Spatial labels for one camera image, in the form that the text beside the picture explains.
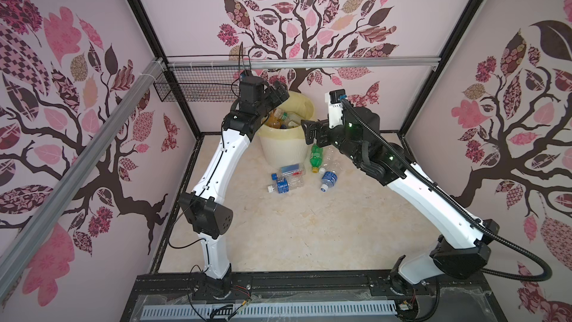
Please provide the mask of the green bottle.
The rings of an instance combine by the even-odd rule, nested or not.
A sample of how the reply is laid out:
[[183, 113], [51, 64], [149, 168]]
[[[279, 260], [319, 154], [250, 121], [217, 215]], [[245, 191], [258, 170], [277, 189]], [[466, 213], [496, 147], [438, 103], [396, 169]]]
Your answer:
[[311, 147], [310, 164], [313, 173], [318, 173], [323, 164], [323, 148], [316, 144]]

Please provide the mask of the clear unlabelled bottle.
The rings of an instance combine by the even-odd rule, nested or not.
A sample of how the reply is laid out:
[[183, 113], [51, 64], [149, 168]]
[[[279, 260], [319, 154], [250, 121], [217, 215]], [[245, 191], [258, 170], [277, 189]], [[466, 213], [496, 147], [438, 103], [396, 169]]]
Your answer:
[[327, 169], [332, 166], [338, 159], [338, 150], [332, 146], [324, 149], [323, 152], [323, 165], [322, 167]]

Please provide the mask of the Pocari blue label bottle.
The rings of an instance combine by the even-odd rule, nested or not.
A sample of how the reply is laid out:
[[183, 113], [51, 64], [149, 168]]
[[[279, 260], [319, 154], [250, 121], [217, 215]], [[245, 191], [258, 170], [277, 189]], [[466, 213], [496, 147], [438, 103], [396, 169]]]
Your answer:
[[321, 180], [320, 190], [328, 192], [338, 182], [338, 173], [336, 171], [326, 171]]

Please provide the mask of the bottle blue red label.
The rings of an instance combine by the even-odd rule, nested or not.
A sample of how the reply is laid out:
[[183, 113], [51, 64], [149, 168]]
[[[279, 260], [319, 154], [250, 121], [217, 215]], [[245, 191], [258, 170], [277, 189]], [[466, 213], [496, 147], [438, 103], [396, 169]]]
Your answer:
[[305, 174], [305, 167], [302, 163], [286, 165], [278, 169], [276, 173], [271, 174], [272, 180], [282, 178], [302, 177]]

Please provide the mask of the clear bottle blue label white cap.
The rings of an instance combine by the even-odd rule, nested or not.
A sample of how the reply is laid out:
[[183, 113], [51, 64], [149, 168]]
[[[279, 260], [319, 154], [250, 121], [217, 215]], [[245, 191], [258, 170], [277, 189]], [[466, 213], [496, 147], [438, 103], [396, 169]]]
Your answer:
[[271, 185], [267, 187], [269, 193], [285, 194], [292, 190], [302, 188], [304, 181], [301, 177], [280, 177], [274, 180]]

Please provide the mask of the red yellow label bottle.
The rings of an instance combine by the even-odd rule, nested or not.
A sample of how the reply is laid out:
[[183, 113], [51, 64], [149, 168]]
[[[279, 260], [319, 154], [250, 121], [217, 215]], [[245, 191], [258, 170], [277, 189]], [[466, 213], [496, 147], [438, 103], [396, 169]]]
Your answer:
[[266, 121], [266, 125], [269, 128], [280, 129], [282, 126], [282, 114], [272, 113], [271, 117]]

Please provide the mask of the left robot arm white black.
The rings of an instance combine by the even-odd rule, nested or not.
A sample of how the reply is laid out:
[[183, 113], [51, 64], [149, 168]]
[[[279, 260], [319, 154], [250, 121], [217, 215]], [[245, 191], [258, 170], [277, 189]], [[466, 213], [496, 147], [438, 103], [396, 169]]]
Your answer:
[[231, 271], [224, 234], [232, 223], [233, 211], [223, 205], [229, 182], [256, 132], [288, 99], [288, 89], [280, 81], [269, 83], [258, 76], [242, 78], [239, 96], [223, 119], [220, 142], [208, 168], [190, 193], [180, 195], [184, 216], [199, 236], [205, 274], [213, 282], [224, 281]]

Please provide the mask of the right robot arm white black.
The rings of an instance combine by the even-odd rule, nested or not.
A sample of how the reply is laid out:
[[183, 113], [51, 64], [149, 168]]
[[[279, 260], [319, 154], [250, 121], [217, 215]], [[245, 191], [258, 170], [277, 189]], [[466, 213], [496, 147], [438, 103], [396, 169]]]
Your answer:
[[482, 230], [489, 223], [449, 202], [449, 196], [429, 182], [399, 145], [366, 127], [376, 122], [378, 116], [363, 107], [354, 115], [336, 105], [334, 125], [326, 120], [304, 120], [302, 129], [308, 144], [338, 149], [367, 176], [406, 199], [440, 232], [436, 246], [429, 252], [398, 260], [393, 281], [416, 285], [440, 275], [464, 280], [483, 270], [491, 255], [492, 240]]

